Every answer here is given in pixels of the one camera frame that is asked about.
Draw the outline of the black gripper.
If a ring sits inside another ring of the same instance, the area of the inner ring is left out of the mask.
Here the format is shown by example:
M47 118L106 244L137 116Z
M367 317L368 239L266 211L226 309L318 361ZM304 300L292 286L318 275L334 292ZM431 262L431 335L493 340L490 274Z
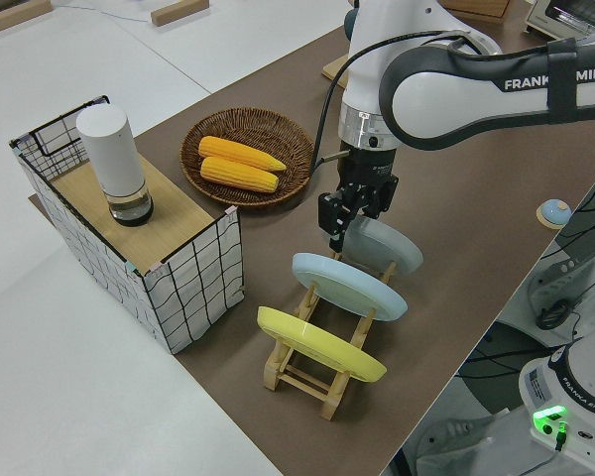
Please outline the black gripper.
M392 169L395 150L373 151L351 147L348 156L340 160L340 185L336 192L318 197L318 226L329 236L329 247L341 252L346 230L360 209L360 186L364 188L366 205L362 214L378 218L388 211L398 179Z

